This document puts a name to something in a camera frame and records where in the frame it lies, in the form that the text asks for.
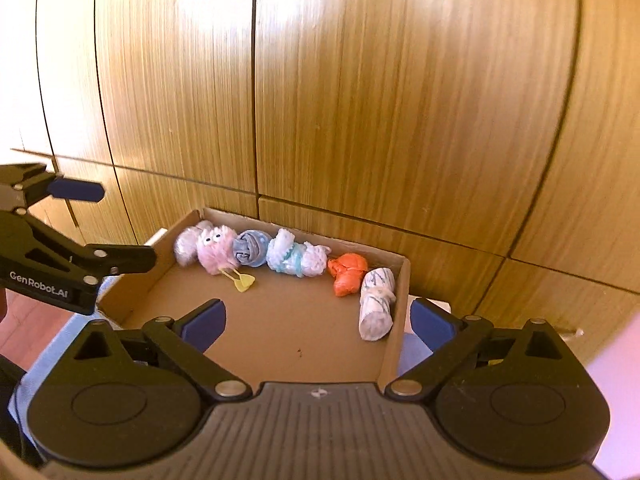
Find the cardboard box tray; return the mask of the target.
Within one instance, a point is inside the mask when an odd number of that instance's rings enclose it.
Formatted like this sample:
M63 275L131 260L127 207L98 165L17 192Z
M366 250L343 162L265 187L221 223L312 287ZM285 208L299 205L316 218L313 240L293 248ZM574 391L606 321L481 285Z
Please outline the cardboard box tray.
M261 266L250 272L254 285L247 292L238 292L228 278L211 276L198 264L179 266L174 257L175 239L202 219L236 232L258 229L276 234L279 229L216 209L192 210L154 244L154 268L116 278L102 292L99 310L122 328L139 328L152 318L181 318L209 299L220 299L227 309L226 329L206 354L253 388L263 382L374 382L385 387L395 378L409 293L407 258L338 238L303 231L295 234L301 242L328 246L333 255L356 252L372 268L393 271L394 325L385 338L367 342L359 335L359 297L335 296L329 274L296 278Z

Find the orange sock ball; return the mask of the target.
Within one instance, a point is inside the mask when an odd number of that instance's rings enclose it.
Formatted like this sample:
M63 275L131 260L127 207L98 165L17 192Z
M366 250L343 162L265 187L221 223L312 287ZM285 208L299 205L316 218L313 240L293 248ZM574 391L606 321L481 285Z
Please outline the orange sock ball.
M369 271L369 265L363 256L348 252L335 259L330 259L328 270L334 278L334 295L345 297L360 291L363 277Z

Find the grey blue sock ball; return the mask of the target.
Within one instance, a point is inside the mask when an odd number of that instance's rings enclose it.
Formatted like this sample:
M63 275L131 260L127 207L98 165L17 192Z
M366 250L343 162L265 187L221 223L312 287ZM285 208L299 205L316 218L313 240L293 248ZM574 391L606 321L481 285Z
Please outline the grey blue sock ball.
M241 266L259 268L266 263L272 237L261 230L245 230L232 243L232 255Z

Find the white light-blue fluffy sock roll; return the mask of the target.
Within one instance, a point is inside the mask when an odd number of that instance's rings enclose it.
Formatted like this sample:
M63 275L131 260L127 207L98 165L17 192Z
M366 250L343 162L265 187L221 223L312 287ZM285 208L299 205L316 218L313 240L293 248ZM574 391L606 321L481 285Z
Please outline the white light-blue fluffy sock roll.
M268 244L266 263L277 273L315 278L326 270L330 252L328 246L299 243L291 231L280 229Z

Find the white grey patterned sock roll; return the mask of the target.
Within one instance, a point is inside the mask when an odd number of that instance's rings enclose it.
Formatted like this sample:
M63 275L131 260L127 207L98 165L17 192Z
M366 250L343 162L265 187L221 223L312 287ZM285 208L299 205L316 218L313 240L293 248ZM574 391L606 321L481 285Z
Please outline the white grey patterned sock roll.
M364 341L378 341L393 327L392 307L396 302L395 277L389 268L369 271L360 288L359 335Z

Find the pink fluffy sock with eyes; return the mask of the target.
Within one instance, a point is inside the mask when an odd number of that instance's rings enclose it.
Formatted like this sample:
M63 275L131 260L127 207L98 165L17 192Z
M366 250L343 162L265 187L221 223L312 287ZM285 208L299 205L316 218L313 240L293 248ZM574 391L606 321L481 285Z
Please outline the pink fluffy sock with eyes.
M198 236L196 255L208 274L225 276L238 292L246 292L254 284L255 278L238 271L240 264L233 255L235 240L235 230L228 226L205 228Z

